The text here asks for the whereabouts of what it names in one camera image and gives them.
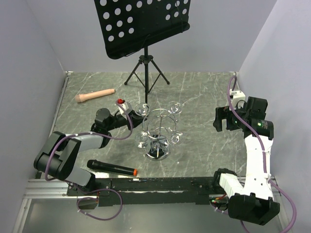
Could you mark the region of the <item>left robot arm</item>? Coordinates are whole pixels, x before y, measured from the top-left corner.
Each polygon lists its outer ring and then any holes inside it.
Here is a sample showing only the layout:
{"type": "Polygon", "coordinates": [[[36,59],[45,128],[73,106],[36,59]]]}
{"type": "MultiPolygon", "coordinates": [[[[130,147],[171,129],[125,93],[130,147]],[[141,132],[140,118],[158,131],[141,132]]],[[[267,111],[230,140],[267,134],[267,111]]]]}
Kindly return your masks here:
{"type": "Polygon", "coordinates": [[[53,132],[34,160],[34,168],[55,179],[74,183],[85,195],[96,189],[95,175],[76,166],[79,152],[104,148],[111,136],[110,131],[123,126],[130,129],[126,115],[112,115],[107,108],[96,112],[95,122],[87,133],[64,134],[53,132]]]}

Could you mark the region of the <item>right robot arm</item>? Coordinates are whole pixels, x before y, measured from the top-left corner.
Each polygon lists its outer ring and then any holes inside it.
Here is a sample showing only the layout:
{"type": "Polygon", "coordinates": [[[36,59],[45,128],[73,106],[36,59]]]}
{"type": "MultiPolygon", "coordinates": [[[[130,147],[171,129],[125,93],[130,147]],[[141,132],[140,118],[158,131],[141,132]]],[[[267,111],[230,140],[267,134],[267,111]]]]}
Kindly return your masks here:
{"type": "Polygon", "coordinates": [[[242,130],[247,153],[246,176],[241,184],[234,171],[220,168],[214,173],[212,188],[216,193],[227,194],[230,218],[265,225],[280,211],[269,184],[274,124],[265,120],[268,102],[255,97],[229,97],[229,106],[216,108],[213,126],[221,132],[225,120],[227,130],[242,130]]]}

